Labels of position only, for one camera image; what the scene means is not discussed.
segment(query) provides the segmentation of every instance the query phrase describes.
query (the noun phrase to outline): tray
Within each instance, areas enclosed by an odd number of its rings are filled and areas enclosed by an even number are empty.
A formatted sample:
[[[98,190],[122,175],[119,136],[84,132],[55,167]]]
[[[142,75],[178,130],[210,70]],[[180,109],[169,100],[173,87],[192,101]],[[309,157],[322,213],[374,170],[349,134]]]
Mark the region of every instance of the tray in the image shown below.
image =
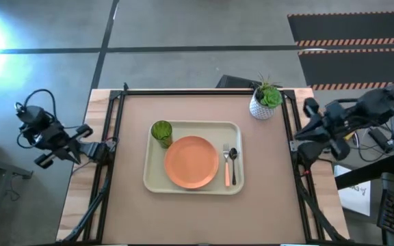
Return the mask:
[[[244,186],[244,169],[241,146],[241,131],[232,122],[208,121],[174,121],[168,120],[172,125],[172,139],[176,141],[186,136],[198,136],[209,141],[217,150],[219,167],[214,179],[199,189],[184,189],[175,185],[167,176],[163,166],[163,158],[167,150],[161,148],[156,139],[148,130],[147,151],[144,166],[144,185],[155,193],[188,193],[209,195],[234,195]],[[224,185],[224,156],[223,144],[228,143],[229,148],[235,147],[239,154],[235,159],[235,176],[237,185]],[[229,162],[229,172],[232,182],[232,160]]]

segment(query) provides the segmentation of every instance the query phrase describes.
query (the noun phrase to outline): cup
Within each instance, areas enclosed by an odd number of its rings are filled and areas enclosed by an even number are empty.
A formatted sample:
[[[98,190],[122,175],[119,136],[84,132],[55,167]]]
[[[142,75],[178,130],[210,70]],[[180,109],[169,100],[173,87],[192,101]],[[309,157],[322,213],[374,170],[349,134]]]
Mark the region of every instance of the cup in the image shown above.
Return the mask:
[[[172,126],[165,120],[160,120],[151,126],[151,135],[162,148],[166,149],[172,144]]]

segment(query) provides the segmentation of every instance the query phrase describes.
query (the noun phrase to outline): silver spoon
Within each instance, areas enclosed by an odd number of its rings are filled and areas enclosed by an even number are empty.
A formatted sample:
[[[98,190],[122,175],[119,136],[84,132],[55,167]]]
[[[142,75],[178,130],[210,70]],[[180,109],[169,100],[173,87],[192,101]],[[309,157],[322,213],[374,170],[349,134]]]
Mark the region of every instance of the silver spoon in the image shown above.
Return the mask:
[[[235,159],[238,157],[238,151],[236,148],[231,148],[231,151],[229,151],[229,157],[232,159],[232,169],[233,169],[232,185],[236,185],[237,179],[235,177]]]

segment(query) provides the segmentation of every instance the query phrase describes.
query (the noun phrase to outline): orange plate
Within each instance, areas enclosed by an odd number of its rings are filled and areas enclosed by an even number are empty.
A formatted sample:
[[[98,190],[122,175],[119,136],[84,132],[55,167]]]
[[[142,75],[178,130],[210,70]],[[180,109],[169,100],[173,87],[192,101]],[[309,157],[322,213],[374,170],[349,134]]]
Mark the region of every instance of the orange plate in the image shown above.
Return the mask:
[[[218,154],[207,140],[182,137],[167,150],[164,159],[168,177],[176,185],[197,189],[209,183],[218,170]]]

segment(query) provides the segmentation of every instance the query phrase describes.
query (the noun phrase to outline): black mat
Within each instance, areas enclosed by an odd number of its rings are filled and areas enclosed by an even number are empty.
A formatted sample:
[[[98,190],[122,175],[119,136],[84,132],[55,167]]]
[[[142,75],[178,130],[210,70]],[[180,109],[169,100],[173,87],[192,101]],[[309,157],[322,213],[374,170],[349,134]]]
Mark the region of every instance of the black mat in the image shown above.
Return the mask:
[[[289,14],[299,46],[394,44],[394,12]]]
[[[385,87],[394,83],[394,49],[300,51],[306,84],[314,90]]]
[[[261,82],[240,77],[223,75],[215,88],[254,88],[254,85],[260,85]]]

